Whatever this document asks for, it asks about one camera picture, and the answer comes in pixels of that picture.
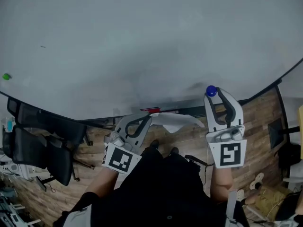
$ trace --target white paper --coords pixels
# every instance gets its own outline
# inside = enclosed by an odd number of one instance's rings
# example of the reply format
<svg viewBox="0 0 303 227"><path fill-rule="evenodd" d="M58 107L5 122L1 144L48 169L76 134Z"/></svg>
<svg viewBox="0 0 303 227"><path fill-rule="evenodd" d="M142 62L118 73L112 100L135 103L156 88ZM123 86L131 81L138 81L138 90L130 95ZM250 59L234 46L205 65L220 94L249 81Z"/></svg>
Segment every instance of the white paper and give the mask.
<svg viewBox="0 0 303 227"><path fill-rule="evenodd" d="M185 125L197 124L201 128L204 128L204 124L190 115L174 114L174 113L153 113L151 114L151 125L163 125L163 127L169 132L177 132Z"/></svg>

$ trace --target wooden floor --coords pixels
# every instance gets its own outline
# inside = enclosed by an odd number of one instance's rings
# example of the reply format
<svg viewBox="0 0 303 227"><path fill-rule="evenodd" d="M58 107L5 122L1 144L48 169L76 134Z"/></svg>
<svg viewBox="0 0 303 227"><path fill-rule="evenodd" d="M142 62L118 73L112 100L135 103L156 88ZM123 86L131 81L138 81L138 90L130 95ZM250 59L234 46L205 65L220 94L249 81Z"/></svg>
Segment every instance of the wooden floor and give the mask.
<svg viewBox="0 0 303 227"><path fill-rule="evenodd" d="M249 184L254 180L259 172L265 174L264 182L269 186L275 186L281 181L280 171L278 170L277 156L274 150L270 149L267 124L275 119L282 118L278 96L275 89L270 90L259 98L243 106L245 122L245 138L248 140L245 165L239 169L233 169L236 188L249 189ZM207 133L206 118L200 119L206 128L197 126L184 127L176 133L168 133L162 126L150 127L142 150L147 147L154 139L160 141L160 152L167 155L172 147L178 147L180 154L194 155L203 161L212 163L211 152L207 150L205 135ZM43 192L38 184L28 182L24 179L13 178L10 180L15 186L20 202L26 207L34 218L40 218L46 226L52 223L61 215L64 210L70 210L79 200L86 187L90 184L96 174L100 171L103 157L104 144L103 137L108 134L107 130L91 128L89 137L94 141L94 146L88 147L82 144L78 150L76 158L96 166L95 170L90 170L76 165L76 175L81 181L76 182L71 179L70 185L65 187L53 181L52 187L56 193L50 191ZM212 167L208 167L205 191L209 193ZM201 179L205 182L203 168L200 173ZM125 176L120 175L116 184L119 187Z"/></svg>

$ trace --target whiteboard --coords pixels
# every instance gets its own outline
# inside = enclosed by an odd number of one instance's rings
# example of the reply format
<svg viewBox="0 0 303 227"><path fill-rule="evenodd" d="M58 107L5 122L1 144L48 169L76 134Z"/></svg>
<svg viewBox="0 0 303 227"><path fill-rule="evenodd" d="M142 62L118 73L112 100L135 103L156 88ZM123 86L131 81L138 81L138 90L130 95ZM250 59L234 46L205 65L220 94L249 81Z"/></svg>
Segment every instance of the whiteboard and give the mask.
<svg viewBox="0 0 303 227"><path fill-rule="evenodd" d="M248 99L303 56L303 0L0 0L0 91L73 118Z"/></svg>

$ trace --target black office chair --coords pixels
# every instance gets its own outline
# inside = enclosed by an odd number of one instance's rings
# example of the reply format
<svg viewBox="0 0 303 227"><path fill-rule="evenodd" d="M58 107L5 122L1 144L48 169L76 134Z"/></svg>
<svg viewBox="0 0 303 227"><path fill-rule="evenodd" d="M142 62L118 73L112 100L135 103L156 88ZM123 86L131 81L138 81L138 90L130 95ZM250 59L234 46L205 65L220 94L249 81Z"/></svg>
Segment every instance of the black office chair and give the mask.
<svg viewBox="0 0 303 227"><path fill-rule="evenodd" d="M56 133L75 147L78 147L83 139L88 146L93 145L93 141L87 136L87 126L82 123L24 104L11 97L8 98L7 110L15 117L16 125L22 128L38 128L51 134Z"/></svg>
<svg viewBox="0 0 303 227"><path fill-rule="evenodd" d="M82 163L73 158L72 151L63 142L54 136L36 136L23 128L14 126L13 131L3 133L3 151L16 164L36 166L49 171L52 177L41 180L37 177L40 187L46 191L45 183L56 179L67 186L71 175L76 178L73 163L94 169L93 165Z"/></svg>

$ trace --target green magnet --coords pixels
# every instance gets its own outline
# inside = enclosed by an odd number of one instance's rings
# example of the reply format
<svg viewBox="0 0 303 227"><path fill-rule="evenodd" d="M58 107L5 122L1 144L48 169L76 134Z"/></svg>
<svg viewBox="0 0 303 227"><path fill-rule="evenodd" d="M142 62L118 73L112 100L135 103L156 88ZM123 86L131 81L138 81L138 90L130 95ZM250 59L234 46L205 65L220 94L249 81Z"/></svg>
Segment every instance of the green magnet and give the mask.
<svg viewBox="0 0 303 227"><path fill-rule="evenodd" d="M9 79L11 78L11 76L10 76L9 74L7 74L7 73L4 73L4 74L2 75L2 78L3 78L4 80L9 80Z"/></svg>

